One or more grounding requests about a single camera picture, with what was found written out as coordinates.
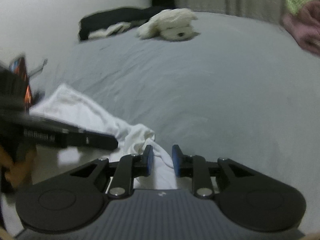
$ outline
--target logo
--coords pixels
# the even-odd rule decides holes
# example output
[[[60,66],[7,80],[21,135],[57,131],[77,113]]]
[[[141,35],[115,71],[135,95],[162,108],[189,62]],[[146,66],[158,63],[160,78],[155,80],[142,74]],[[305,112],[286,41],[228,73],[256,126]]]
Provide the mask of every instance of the logo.
[[[163,191],[163,192],[158,193],[158,195],[159,195],[160,197],[163,197],[163,196],[167,195],[167,193],[165,193],[165,192]]]
[[[55,141],[54,135],[49,135],[49,134],[41,133],[41,132],[37,132],[37,131],[32,131],[32,130],[25,129],[23,131],[23,134],[24,134],[25,137],[38,139],[38,140],[42,140],[42,141],[48,141],[48,142],[54,142]]]

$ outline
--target metal pivot screw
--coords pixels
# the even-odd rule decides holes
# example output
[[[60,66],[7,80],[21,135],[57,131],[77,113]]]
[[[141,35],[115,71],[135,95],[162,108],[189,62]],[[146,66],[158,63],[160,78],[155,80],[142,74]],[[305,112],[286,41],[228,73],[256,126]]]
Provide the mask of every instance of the metal pivot screw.
[[[201,197],[208,197],[212,194],[212,190],[207,187],[202,187],[197,190],[197,194]]]
[[[121,196],[125,193],[125,189],[122,187],[114,187],[109,190],[109,193],[113,196]]]

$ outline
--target bed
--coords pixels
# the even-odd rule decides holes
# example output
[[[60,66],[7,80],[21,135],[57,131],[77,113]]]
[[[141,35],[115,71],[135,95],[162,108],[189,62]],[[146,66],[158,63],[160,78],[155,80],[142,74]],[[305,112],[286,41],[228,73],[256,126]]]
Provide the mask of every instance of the bed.
[[[200,34],[139,40],[136,30],[76,45],[31,86],[66,83],[130,124],[153,129],[169,154],[229,157],[299,189],[300,225],[320,224],[320,59],[279,26],[197,13]]]

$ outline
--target white plush toy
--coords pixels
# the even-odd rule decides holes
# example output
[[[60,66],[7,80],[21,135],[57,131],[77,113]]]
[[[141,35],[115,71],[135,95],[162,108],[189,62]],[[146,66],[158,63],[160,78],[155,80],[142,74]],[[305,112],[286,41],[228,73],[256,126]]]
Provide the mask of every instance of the white plush toy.
[[[138,36],[141,39],[150,39],[160,35],[169,41],[190,39],[196,34],[191,21],[197,19],[190,9],[163,10],[138,28]]]

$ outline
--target white cloth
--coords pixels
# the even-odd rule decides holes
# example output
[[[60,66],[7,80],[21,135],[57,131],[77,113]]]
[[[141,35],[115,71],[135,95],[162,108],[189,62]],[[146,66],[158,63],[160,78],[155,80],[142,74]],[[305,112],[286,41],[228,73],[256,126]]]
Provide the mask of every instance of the white cloth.
[[[140,26],[137,33],[141,39],[150,39],[158,34],[169,41],[190,39],[194,35],[192,20],[197,20],[197,17],[190,9],[163,10]]]
[[[109,26],[107,29],[100,29],[95,32],[90,32],[88,35],[88,39],[99,39],[99,38],[106,38],[113,33],[122,33],[129,29],[131,23],[120,22],[114,25]]]
[[[149,177],[134,180],[135,188],[175,189],[178,187],[170,156],[154,142],[154,132],[142,124],[129,125],[125,121],[112,116],[101,106],[85,95],[66,85],[60,85],[48,99],[34,106],[30,114],[38,114],[73,123],[88,130],[113,134],[119,141],[119,147],[113,152],[98,149],[85,150],[75,147],[52,149],[38,146],[38,163],[32,174],[33,183],[71,170],[98,157],[108,157],[110,162],[119,161],[127,154],[141,154],[150,144],[153,146],[154,165]],[[187,180],[179,180],[179,188],[187,187]],[[2,195],[2,211],[8,232],[14,236],[23,227],[15,211],[14,203],[10,203]]]

